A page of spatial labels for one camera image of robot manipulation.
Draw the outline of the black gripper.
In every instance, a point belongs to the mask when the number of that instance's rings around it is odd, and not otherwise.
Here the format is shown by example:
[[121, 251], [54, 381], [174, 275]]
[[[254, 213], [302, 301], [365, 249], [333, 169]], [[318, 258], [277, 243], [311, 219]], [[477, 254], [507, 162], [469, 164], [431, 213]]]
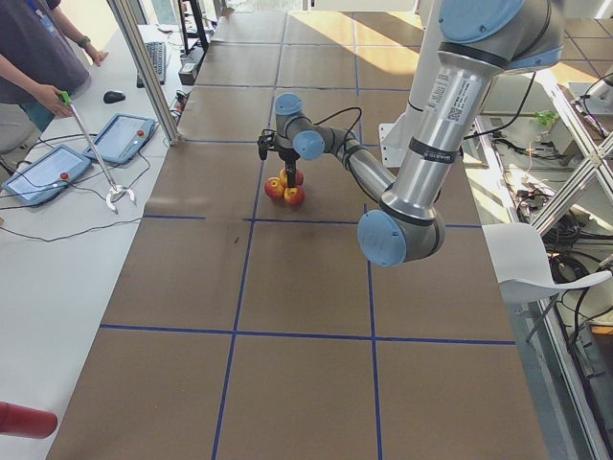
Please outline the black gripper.
[[295, 187], [295, 167], [300, 155], [293, 148], [280, 147], [280, 158], [285, 163], [285, 175], [288, 188]]

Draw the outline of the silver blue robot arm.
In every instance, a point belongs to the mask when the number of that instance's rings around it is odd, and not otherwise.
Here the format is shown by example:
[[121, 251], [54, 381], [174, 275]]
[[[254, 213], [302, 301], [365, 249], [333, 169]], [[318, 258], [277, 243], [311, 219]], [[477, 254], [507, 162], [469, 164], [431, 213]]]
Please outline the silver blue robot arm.
[[443, 244], [444, 222], [434, 203], [492, 80], [559, 62], [561, 1], [438, 1], [428, 19], [420, 63], [437, 65], [425, 79], [418, 125], [402, 143], [398, 174], [390, 173], [350, 129], [317, 126], [295, 94], [274, 104], [276, 130], [262, 134], [260, 155], [314, 160], [334, 155], [378, 207], [358, 222], [364, 256], [380, 266], [425, 259]]

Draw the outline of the person's left hand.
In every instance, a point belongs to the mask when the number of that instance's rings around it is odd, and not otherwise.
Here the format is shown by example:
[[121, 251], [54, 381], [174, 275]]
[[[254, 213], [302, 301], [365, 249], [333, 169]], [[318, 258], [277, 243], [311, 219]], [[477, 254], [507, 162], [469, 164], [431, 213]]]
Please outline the person's left hand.
[[92, 59], [93, 63], [98, 67], [102, 65], [102, 62], [108, 56], [108, 53], [106, 51], [100, 51], [95, 47], [87, 47], [85, 51], [86, 54]]

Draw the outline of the person's right hand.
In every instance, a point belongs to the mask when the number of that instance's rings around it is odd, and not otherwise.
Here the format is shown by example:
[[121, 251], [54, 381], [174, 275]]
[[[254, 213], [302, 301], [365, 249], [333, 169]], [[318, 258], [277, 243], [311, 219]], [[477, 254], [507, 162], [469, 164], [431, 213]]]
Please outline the person's right hand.
[[36, 100], [49, 109], [55, 116], [66, 118], [72, 116], [72, 110], [61, 98], [61, 91], [48, 84], [38, 84], [33, 90]]

